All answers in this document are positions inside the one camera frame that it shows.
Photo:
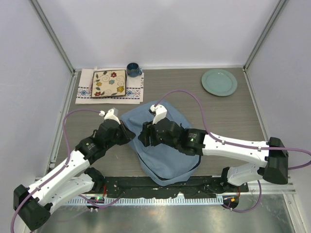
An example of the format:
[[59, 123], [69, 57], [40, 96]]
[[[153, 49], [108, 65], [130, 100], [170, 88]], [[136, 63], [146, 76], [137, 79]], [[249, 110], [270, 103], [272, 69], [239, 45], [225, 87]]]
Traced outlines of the blue fabric backpack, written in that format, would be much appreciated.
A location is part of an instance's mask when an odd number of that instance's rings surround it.
[[199, 155], [188, 156], [164, 144], [155, 147], [143, 146], [138, 140], [144, 122], [150, 122], [154, 116], [149, 112], [156, 101], [140, 105], [121, 116], [125, 126], [136, 134], [129, 146], [137, 154], [142, 170], [160, 186], [185, 182], [201, 163]]

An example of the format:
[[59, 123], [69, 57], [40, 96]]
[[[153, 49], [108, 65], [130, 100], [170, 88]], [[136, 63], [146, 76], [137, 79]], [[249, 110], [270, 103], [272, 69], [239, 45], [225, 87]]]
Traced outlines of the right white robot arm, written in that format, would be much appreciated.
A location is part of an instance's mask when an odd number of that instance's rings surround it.
[[157, 124], [143, 123], [138, 139], [145, 147], [164, 144], [189, 156], [212, 155], [245, 161], [245, 165], [222, 170], [219, 185], [226, 192], [260, 179], [273, 184], [288, 183], [289, 154], [276, 137], [268, 141], [243, 141], [212, 136], [204, 130], [184, 128], [165, 118]]

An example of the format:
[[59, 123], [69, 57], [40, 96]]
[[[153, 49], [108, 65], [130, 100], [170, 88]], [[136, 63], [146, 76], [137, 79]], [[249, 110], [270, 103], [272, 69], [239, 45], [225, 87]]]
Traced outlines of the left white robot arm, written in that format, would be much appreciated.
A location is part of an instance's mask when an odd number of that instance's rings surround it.
[[82, 139], [66, 160], [29, 186], [19, 185], [13, 192], [15, 216], [30, 231], [43, 226], [63, 203], [82, 193], [100, 193], [104, 176], [92, 164], [115, 145], [135, 138], [122, 121], [106, 119], [89, 137]]

